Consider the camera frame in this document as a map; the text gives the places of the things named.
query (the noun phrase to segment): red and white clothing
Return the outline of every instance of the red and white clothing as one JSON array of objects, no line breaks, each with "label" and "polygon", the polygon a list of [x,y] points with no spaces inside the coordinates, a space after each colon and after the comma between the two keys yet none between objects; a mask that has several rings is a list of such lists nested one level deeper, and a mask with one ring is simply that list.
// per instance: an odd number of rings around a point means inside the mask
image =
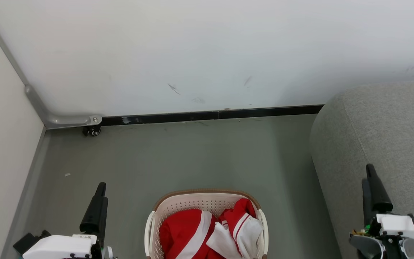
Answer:
[{"label": "red and white clothing", "polygon": [[247,199],[225,210],[217,222],[210,212],[184,210],[159,228],[165,259],[253,259],[263,231]]}]

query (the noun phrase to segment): black baseboard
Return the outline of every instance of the black baseboard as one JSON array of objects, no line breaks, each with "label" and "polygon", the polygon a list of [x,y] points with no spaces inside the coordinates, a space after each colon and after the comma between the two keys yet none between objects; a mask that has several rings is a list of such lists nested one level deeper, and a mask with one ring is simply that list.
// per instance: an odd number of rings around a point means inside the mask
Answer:
[{"label": "black baseboard", "polygon": [[103,117],[101,126],[132,125],[146,123],[166,123],[193,120],[218,120],[231,118],[268,117],[319,113],[323,105],[307,105],[279,108],[260,108],[245,110],[213,110],[197,113],[167,113],[153,115]]}]

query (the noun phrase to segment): gray sofa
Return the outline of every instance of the gray sofa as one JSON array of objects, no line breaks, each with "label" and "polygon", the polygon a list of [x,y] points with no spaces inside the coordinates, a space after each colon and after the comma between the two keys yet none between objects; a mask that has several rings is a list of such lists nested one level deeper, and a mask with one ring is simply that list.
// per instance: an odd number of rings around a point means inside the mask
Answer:
[{"label": "gray sofa", "polygon": [[372,163],[394,205],[414,214],[414,82],[356,87],[322,108],[310,135],[312,159],[344,259],[349,232],[363,228],[362,178]]}]

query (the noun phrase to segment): white plastic basket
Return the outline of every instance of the white plastic basket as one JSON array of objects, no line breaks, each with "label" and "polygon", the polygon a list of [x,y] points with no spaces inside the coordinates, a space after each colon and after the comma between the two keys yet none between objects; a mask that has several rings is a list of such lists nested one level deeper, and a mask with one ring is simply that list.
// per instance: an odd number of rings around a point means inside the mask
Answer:
[{"label": "white plastic basket", "polygon": [[146,221],[144,243],[147,259],[164,259],[164,252],[159,242],[159,227],[170,215],[182,210],[200,209],[208,210],[214,216],[219,217],[223,210],[233,208],[235,203],[242,198],[247,198],[252,202],[257,218],[263,225],[263,231],[257,241],[256,258],[266,259],[269,241],[268,223],[259,203],[247,193],[217,189],[179,191],[162,197]]}]

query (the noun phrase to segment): floor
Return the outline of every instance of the floor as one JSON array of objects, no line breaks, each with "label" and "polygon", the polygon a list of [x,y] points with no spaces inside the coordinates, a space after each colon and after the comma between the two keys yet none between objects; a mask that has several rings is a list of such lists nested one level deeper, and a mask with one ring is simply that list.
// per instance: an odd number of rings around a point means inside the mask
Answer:
[{"label": "floor", "polygon": [[144,258],[146,219],[164,194],[229,188],[266,214],[271,258],[340,258],[309,154],[315,115],[51,131],[27,231],[79,233],[99,182],[109,199],[105,243],[119,258]]}]

